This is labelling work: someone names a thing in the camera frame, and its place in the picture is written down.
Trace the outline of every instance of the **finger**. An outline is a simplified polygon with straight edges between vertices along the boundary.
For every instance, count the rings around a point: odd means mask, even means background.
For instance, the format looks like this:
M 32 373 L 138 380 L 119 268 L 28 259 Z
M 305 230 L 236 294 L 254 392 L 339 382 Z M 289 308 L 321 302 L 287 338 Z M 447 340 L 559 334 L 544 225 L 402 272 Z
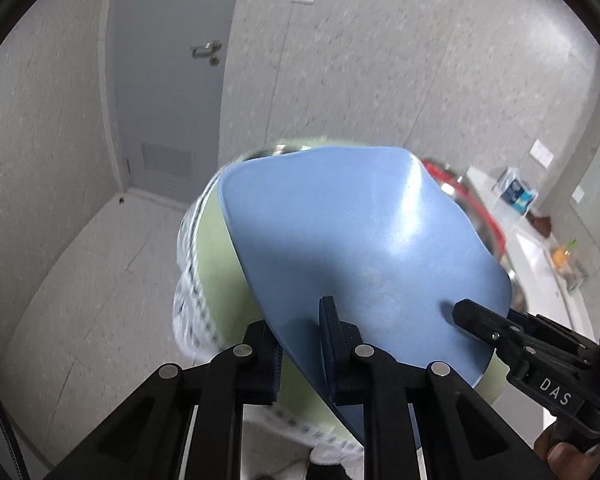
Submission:
M 587 480 L 600 464 L 600 452 L 590 456 L 567 442 L 560 442 L 549 451 L 547 462 L 560 480 Z
M 554 434 L 555 423 L 546 428 L 534 443 L 534 451 L 542 459 L 546 460 L 546 456 L 549 453 L 551 447 L 551 438 Z
M 600 457 L 600 443 L 587 453 L 589 456 Z

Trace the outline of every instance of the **metal screw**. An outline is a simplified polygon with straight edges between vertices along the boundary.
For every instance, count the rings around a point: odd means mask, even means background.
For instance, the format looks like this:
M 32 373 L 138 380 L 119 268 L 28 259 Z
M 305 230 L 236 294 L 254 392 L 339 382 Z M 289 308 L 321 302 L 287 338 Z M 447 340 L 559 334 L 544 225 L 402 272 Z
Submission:
M 356 346 L 356 355 L 359 357 L 371 357 L 375 350 L 372 346 L 369 345 L 358 345 Z
M 173 379 L 177 374 L 178 367 L 176 365 L 164 365 L 158 371 L 158 375 L 163 379 Z
M 234 346 L 234 355 L 236 357 L 247 357 L 247 355 L 251 355 L 252 352 L 253 348 L 249 345 L 242 344 Z
M 444 377 L 449 375 L 451 368 L 449 368 L 448 364 L 443 363 L 442 361 L 436 361 L 431 365 L 431 371 L 437 376 Z

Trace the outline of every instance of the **speckled wall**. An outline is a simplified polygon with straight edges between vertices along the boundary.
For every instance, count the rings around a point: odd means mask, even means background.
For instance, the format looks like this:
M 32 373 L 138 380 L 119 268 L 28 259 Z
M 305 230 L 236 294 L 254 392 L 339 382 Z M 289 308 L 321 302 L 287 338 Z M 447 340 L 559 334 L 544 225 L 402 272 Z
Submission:
M 98 92 L 101 0 L 39 0 L 0 46 L 0 355 L 116 191 Z
M 551 215 L 558 241 L 578 240 L 576 257 L 589 274 L 580 291 L 596 335 L 600 334 L 600 247 L 574 209 L 571 194 L 587 173 L 599 147 L 600 94 L 584 134 L 565 164 L 564 173 L 541 204 L 542 212 Z
M 599 89 L 600 48 L 562 0 L 238 0 L 219 162 L 324 135 L 494 176 L 519 166 L 545 194 Z

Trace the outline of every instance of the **floor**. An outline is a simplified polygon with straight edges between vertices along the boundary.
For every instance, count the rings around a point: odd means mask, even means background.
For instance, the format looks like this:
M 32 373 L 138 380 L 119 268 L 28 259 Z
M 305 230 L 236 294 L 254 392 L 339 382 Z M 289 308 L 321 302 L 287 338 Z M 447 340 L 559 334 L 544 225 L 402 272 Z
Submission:
M 114 196 L 62 254 L 0 366 L 0 396 L 52 464 L 164 362 L 182 367 L 171 332 L 183 209 Z M 242 477 L 300 479 L 309 450 L 251 424 Z M 362 465 L 350 464 L 362 478 Z

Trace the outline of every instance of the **door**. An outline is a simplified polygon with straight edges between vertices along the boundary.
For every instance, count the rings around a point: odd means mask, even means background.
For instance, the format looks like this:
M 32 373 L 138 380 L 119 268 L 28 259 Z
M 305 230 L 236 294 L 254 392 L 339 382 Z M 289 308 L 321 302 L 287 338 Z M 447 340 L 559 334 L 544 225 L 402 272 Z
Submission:
M 112 0 L 109 74 L 134 187 L 190 203 L 216 171 L 235 1 Z

